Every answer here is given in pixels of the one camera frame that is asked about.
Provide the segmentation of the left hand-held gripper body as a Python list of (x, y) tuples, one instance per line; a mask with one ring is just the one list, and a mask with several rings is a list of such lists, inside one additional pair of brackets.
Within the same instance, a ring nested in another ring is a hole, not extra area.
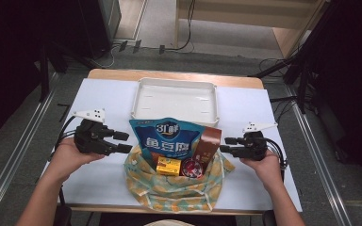
[(75, 111), (74, 117), (82, 119), (74, 133), (74, 143), (81, 153), (110, 155), (113, 144), (105, 141), (112, 137), (113, 130), (104, 125), (106, 111), (102, 109)]

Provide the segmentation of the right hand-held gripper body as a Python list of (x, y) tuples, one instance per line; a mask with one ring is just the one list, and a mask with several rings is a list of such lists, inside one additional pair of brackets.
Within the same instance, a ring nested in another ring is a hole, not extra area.
[(243, 129), (244, 133), (242, 144), (248, 149), (250, 154), (249, 159), (262, 160), (268, 150), (267, 140), (264, 137), (262, 131), (277, 126), (276, 122), (249, 122)]

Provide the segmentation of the brown biscuit box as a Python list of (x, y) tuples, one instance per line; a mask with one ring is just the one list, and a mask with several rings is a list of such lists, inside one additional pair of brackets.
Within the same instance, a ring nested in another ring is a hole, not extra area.
[(193, 158), (197, 160), (204, 168), (212, 160), (221, 143), (222, 131), (217, 128), (206, 127), (201, 134), (199, 142), (194, 151)]

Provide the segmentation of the red round tin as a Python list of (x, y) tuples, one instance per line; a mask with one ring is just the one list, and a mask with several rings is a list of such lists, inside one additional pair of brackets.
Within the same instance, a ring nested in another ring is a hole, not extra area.
[(203, 167), (192, 158), (185, 159), (181, 164), (181, 173), (189, 178), (199, 178), (203, 175)]

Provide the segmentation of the blue snack packet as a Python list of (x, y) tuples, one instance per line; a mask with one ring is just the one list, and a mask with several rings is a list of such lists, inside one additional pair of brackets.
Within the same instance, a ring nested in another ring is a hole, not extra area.
[(145, 159), (159, 156), (183, 160), (191, 157), (193, 143), (204, 132), (204, 126), (174, 118), (129, 121)]

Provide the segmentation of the yellow drink carton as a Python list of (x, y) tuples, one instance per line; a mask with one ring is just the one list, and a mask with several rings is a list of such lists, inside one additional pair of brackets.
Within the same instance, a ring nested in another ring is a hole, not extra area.
[(178, 176), (180, 173), (181, 161), (160, 156), (156, 164), (156, 172), (161, 175)]

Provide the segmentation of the lemon print fabric bag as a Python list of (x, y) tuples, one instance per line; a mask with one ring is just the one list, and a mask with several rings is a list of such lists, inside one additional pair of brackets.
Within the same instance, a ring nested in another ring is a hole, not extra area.
[(128, 154), (123, 166), (127, 189), (140, 205), (176, 214), (211, 212), (220, 197), (224, 178), (235, 169), (216, 152), (200, 178), (159, 175), (142, 157), (139, 146)]

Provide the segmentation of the white plastic tray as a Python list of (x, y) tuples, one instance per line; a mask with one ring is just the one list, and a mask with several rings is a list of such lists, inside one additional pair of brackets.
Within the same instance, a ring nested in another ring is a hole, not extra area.
[(220, 120), (217, 86), (144, 77), (138, 82), (131, 116), (137, 120), (175, 118), (216, 127)]

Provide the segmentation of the person's right hand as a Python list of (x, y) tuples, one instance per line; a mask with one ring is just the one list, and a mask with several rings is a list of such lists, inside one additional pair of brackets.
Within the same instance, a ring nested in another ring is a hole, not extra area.
[(274, 190), (283, 184), (279, 158), (275, 153), (266, 151), (264, 158), (260, 161), (247, 158), (241, 158), (240, 161), (255, 171), (267, 191)]

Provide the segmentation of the person's left hand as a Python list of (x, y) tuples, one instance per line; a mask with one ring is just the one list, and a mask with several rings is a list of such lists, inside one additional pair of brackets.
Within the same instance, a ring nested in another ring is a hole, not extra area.
[(104, 158), (103, 154), (81, 153), (72, 137), (60, 141), (46, 172), (59, 182), (66, 181), (70, 175), (83, 165)]

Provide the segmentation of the white table sheet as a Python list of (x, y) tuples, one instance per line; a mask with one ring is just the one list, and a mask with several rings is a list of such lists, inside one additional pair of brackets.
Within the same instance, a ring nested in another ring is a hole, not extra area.
[[(70, 124), (74, 130), (81, 122), (74, 117), (75, 111), (104, 109), (108, 127), (122, 132), (132, 131), (129, 121), (139, 81), (86, 79), (82, 82), (70, 109)], [(224, 137), (241, 137), (242, 129), (251, 122), (273, 123), (274, 116), (270, 98), (264, 89), (232, 88), (217, 86), (218, 115), (217, 128)], [(281, 140), (277, 127), (262, 131), (265, 137), (275, 142)], [(126, 186), (123, 153), (92, 162), (78, 171), (64, 183), (66, 203), (76, 210), (84, 211), (142, 211), (142, 206)]]

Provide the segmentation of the black metal stand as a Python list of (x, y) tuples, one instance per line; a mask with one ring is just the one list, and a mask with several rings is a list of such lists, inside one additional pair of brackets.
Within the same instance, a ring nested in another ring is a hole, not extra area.
[(286, 85), (293, 85), (294, 82), (299, 79), (296, 103), (301, 113), (304, 114), (306, 86), (308, 77), (311, 73), (310, 61), (305, 56), (295, 54), (287, 59), (282, 59), (280, 63), (277, 63), (262, 72), (253, 74), (253, 77), (261, 79), (285, 67), (288, 68), (287, 72), (283, 75), (283, 81)]

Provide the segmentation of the black curtain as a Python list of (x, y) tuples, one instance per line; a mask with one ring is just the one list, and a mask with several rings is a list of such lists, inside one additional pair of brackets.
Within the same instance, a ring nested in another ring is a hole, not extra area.
[(314, 51), (315, 88), (336, 118), (328, 133), (349, 159), (362, 166), (362, 0), (332, 0), (336, 9)]
[(67, 65), (54, 24), (70, 0), (0, 0), (0, 129), (37, 86), (49, 90), (35, 65), (48, 59), (59, 72)]

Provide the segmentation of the dark cabinet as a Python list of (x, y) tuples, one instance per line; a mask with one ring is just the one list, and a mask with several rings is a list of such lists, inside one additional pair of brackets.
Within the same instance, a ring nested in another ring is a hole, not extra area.
[(117, 33), (122, 13), (119, 0), (78, 0), (85, 56), (101, 57), (108, 52)]

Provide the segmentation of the wooden shelf unit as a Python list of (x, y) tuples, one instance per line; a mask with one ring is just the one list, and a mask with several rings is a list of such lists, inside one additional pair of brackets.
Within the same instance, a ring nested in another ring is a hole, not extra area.
[(283, 57), (298, 49), (321, 18), (327, 0), (195, 0), (192, 18), (271, 27)]

